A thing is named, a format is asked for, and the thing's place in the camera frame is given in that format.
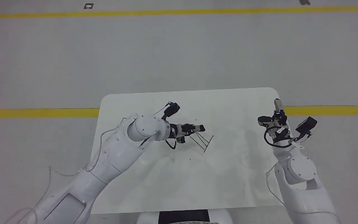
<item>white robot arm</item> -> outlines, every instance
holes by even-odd
[[[66,187],[36,206],[27,223],[86,223],[98,195],[114,178],[125,172],[154,140],[175,138],[181,143],[184,136],[205,130],[203,125],[170,124],[166,117],[176,113],[180,107],[172,102],[168,105],[162,118],[134,114],[113,129],[112,135],[101,144],[92,161]],[[135,146],[135,142],[141,141],[140,146]]]
[[[274,171],[283,198],[282,203],[291,220],[294,224],[340,223],[314,163],[301,153],[303,147],[299,145],[300,139],[306,135],[309,138],[310,130],[314,128],[317,121],[311,117],[307,118],[296,129],[300,136],[293,138],[286,123],[287,117],[281,100],[276,99],[274,103],[276,107],[274,115],[261,116],[258,118],[258,123],[266,128],[264,139],[274,148],[274,155],[278,160]],[[273,143],[267,141],[266,134],[271,136]],[[307,184],[304,190],[293,186],[303,182]]]
[[[170,124],[166,117],[176,113],[180,107],[176,103],[168,104],[170,106],[161,118],[138,114],[127,118],[101,144],[92,161],[80,170],[73,181],[35,207],[27,223],[86,223],[98,195],[114,178],[126,171],[153,141],[174,138],[178,143],[184,143],[184,136],[205,131],[202,125]],[[299,145],[303,136],[310,136],[316,121],[308,118],[301,123],[297,128],[301,135],[293,138],[279,99],[275,100],[275,106],[274,115],[259,117],[258,123],[266,127],[265,140],[274,147],[278,162],[273,168],[291,220],[294,224],[340,223],[314,163],[302,155],[302,146]],[[271,136],[273,144],[267,141],[266,134]],[[135,146],[134,142],[141,141],[140,146]],[[303,182],[307,184],[306,190],[294,188],[294,184]]]

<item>black object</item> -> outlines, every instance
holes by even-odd
[[[286,125],[287,122],[287,116],[284,112],[284,110],[275,111],[274,115],[272,116],[272,120],[277,120],[280,126]]]
[[[303,135],[308,134],[310,130],[316,126],[316,124],[317,121],[309,116],[297,126],[296,131]]]
[[[166,144],[172,149],[175,150],[175,148],[177,147],[177,142],[174,143],[174,146],[172,146],[171,144],[169,144],[169,142],[166,140]]]
[[[169,118],[171,115],[177,113],[179,109],[180,106],[176,102],[170,102],[169,107],[164,111],[162,119],[165,120],[166,118]]]
[[[308,0],[299,0],[299,1],[300,1],[301,5],[303,5],[303,6],[308,6],[311,4]]]
[[[170,134],[168,138],[176,138],[176,135],[178,135],[178,126],[176,124],[170,124]]]
[[[184,210],[159,212],[158,224],[169,224],[176,222],[210,222],[208,210]]]
[[[267,138],[266,138],[266,135],[269,133],[269,130],[274,129],[274,128],[279,128],[279,129],[280,129],[280,127],[271,127],[271,128],[267,128],[267,129],[266,129],[265,133],[263,134],[263,139],[265,140],[265,142],[266,142],[267,144],[269,144],[270,146],[277,147],[277,148],[287,148],[287,147],[292,146],[291,143],[287,144],[286,146],[278,146],[278,145],[276,145],[276,144],[272,144],[272,143],[268,142],[268,140],[267,140]]]
[[[94,3],[86,3],[86,4],[84,4],[84,10],[91,10],[91,9],[93,9],[93,6],[94,6],[95,4]]]
[[[267,127],[268,123],[272,122],[272,118],[270,116],[259,116],[257,121],[258,125]]]
[[[181,126],[181,131],[185,132],[185,136],[189,136],[194,132],[204,132],[205,128],[203,125],[184,124]]]
[[[273,142],[274,142],[274,144],[275,144],[276,142],[281,142],[281,141],[283,141],[283,140],[291,140],[291,139],[292,139],[291,136],[290,136],[290,132],[289,132],[289,130],[288,130],[287,128],[285,128],[284,130],[282,130],[280,133],[278,133],[278,132],[276,131],[275,135],[276,135],[276,138],[273,138],[273,139],[272,139]]]
[[[180,143],[180,144],[183,144],[185,143],[185,137],[181,137],[181,138],[177,138],[177,142]]]

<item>black cable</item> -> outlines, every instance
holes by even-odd
[[[167,140],[166,140],[166,143],[169,145],[169,147],[170,147],[172,150],[175,150],[175,147],[177,146],[177,142],[174,143],[174,147],[171,146]]]
[[[141,144],[140,146],[142,146],[144,144],[144,142],[146,142],[149,138],[146,138]]]
[[[266,129],[265,133],[263,134],[263,138],[264,138],[265,142],[266,142],[267,144],[269,144],[270,146],[277,147],[277,148],[288,148],[288,147],[292,146],[291,143],[288,144],[288,145],[286,145],[286,146],[278,146],[278,145],[276,145],[276,144],[272,144],[272,143],[268,142],[268,140],[267,140],[267,138],[266,138],[266,135],[269,133],[269,130],[274,129],[274,128],[278,128],[278,127],[275,127],[275,126],[274,126],[274,127],[267,128],[267,129]]]

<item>yellow floor line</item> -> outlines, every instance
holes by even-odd
[[[358,106],[286,106],[287,116],[358,116]],[[96,118],[99,108],[0,109],[7,118]]]
[[[194,10],[143,10],[143,11],[79,11],[0,14],[0,18],[63,18],[95,16],[162,16],[203,14],[256,14],[256,13],[313,13],[313,12],[358,12],[358,6],[292,7],[292,8],[217,8]]]

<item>cable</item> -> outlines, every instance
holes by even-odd
[[[117,129],[117,128],[122,124],[122,122],[123,122],[124,119],[126,119],[126,118],[122,118],[121,123],[120,123],[117,127],[113,128],[113,129],[110,129],[110,130],[107,130],[107,131],[105,131],[105,132],[103,132],[103,133],[101,134],[101,137],[100,137],[100,149],[99,149],[98,157],[97,157],[97,160],[96,160],[95,164],[92,166],[92,168],[91,168],[90,170],[87,168],[88,164],[86,164],[84,168],[81,168],[81,169],[78,170],[75,174],[64,174],[64,173],[62,173],[62,172],[59,172],[59,171],[55,170],[55,169],[52,168],[51,166],[49,166],[49,183],[48,183],[48,186],[46,187],[45,193],[41,196],[41,198],[39,199],[39,201],[35,204],[35,206],[34,206],[33,208],[27,207],[27,208],[21,208],[21,209],[17,210],[13,215],[11,215],[11,216],[4,222],[4,224],[9,223],[9,221],[13,220],[18,214],[20,214],[20,212],[22,212],[22,211],[24,211],[24,210],[26,210],[26,209],[29,209],[29,211],[28,211],[24,216],[22,216],[22,218],[21,218],[19,221],[17,221],[17,224],[19,224],[19,223],[20,223],[26,216],[28,216],[31,212],[33,212],[33,213],[35,214],[35,223],[37,224],[38,217],[37,217],[37,213],[36,213],[36,211],[35,211],[35,208],[36,208],[36,206],[38,206],[38,205],[41,203],[41,201],[45,198],[47,192],[48,192],[49,189],[50,189],[51,180],[52,180],[51,171],[53,171],[53,172],[55,172],[55,173],[57,173],[57,174],[59,174],[59,175],[61,175],[61,176],[66,176],[66,177],[76,176],[76,175],[78,175],[79,173],[81,173],[81,172],[84,171],[84,170],[86,170],[87,172],[91,172],[91,171],[96,167],[96,165],[97,165],[97,163],[98,163],[98,161],[99,161],[99,159],[100,159],[100,154],[101,154],[101,150],[102,150],[102,137],[103,137],[103,135],[106,134],[107,132],[110,132],[110,131],[112,131],[112,130]]]
[[[161,108],[160,110],[158,110],[158,112],[156,112],[155,114],[153,114],[153,116],[156,115],[156,114],[158,114],[160,111],[164,110],[164,108],[165,108],[166,106],[168,106],[168,104],[165,105],[165,106],[164,106],[163,108]]]
[[[169,145],[169,147],[172,149],[172,150],[175,150],[176,146],[177,146],[177,142],[174,143],[174,146],[171,146],[171,144],[169,144],[169,142],[166,140],[166,144]]]
[[[274,129],[274,128],[277,128],[277,127],[276,127],[276,126],[273,126],[273,127],[271,127],[271,128],[267,128],[267,129],[266,129],[265,133],[263,134],[263,138],[264,138],[265,142],[266,142],[267,144],[269,144],[270,146],[277,147],[277,148],[288,148],[288,147],[292,146],[291,143],[287,144],[286,146],[278,146],[278,145],[276,145],[276,144],[272,144],[272,143],[268,142],[268,140],[267,140],[267,138],[266,138],[266,135],[269,133],[269,130]]]
[[[118,127],[115,127],[115,128],[113,128],[113,129],[107,130],[107,131],[105,131],[105,132],[103,132],[103,133],[101,134],[101,138],[100,138],[100,149],[99,149],[99,152],[98,152],[98,156],[97,156],[96,162],[95,162],[94,166],[92,166],[92,168],[91,168],[90,170],[87,168],[88,164],[86,164],[86,167],[85,167],[84,169],[85,169],[87,172],[91,172],[91,171],[97,166],[97,163],[98,163],[98,161],[99,161],[99,159],[100,159],[101,150],[102,150],[102,136],[103,136],[104,134],[106,134],[107,132],[110,132],[110,131],[115,130],[115,129],[117,129],[117,128],[118,128]]]
[[[39,201],[35,204],[35,206],[33,208],[21,208],[19,210],[17,210],[12,216],[10,216],[5,222],[4,224],[7,224],[9,223],[9,221],[11,221],[12,219],[14,219],[18,214],[20,214],[20,212],[22,212],[23,210],[26,210],[26,209],[29,209],[29,211],[24,215],[22,216],[22,218],[17,221],[17,223],[19,224],[27,215],[30,214],[30,212],[33,212],[35,214],[35,223],[37,224],[37,213],[35,211],[35,207],[38,206],[40,204],[40,202],[45,198],[45,195],[46,193],[49,191],[50,189],[50,186],[51,186],[51,166],[49,166],[49,183],[48,183],[48,186],[46,187],[46,190],[45,190],[45,193],[41,196],[41,198],[39,199]]]
[[[281,199],[280,199],[274,192],[272,192],[272,190],[270,189],[270,186],[269,186],[269,176],[270,176],[270,172],[271,172],[271,170],[272,170],[277,164],[279,164],[279,162],[277,162],[276,164],[274,164],[273,167],[270,168],[270,170],[265,173],[265,175],[266,175],[266,185],[267,185],[267,188],[268,188],[269,192],[270,192],[273,196],[275,196],[275,198],[276,198],[277,200],[279,200],[279,202],[281,202],[281,204],[282,204],[283,206],[285,206],[286,209],[291,210],[292,212],[295,212],[295,213],[297,213],[297,214],[318,214],[318,213],[332,214],[332,215],[334,215],[334,216],[338,219],[338,222],[339,222],[340,224],[342,224],[342,222],[341,222],[339,216],[338,216],[337,214],[333,213],[333,212],[329,212],[329,211],[321,211],[321,212],[298,212],[298,211],[296,211],[296,210],[294,210],[294,209],[288,207],[283,201],[281,201]]]

